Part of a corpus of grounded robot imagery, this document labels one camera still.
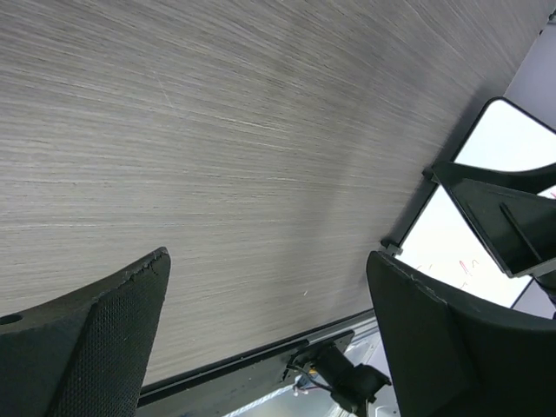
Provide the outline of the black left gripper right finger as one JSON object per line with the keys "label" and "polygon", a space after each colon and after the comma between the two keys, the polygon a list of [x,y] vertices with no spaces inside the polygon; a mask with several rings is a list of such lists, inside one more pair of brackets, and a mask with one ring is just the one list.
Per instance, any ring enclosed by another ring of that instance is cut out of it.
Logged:
{"label": "black left gripper right finger", "polygon": [[555,322],[485,301],[383,252],[367,280],[403,416],[553,416]]}

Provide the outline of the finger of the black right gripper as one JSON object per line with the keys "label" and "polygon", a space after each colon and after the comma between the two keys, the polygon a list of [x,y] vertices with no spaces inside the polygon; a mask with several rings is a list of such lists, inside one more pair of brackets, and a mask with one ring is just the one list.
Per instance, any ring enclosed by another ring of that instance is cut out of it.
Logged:
{"label": "finger of the black right gripper", "polygon": [[437,162],[423,175],[439,184],[510,278],[555,276],[555,201],[540,195],[555,185],[555,165],[525,171]]}

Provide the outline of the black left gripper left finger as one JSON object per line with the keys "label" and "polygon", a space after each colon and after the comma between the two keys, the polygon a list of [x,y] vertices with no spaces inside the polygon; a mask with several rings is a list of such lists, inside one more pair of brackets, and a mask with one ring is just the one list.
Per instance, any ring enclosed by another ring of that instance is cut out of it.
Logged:
{"label": "black left gripper left finger", "polygon": [[133,416],[165,300],[166,248],[1,319],[3,416]]}

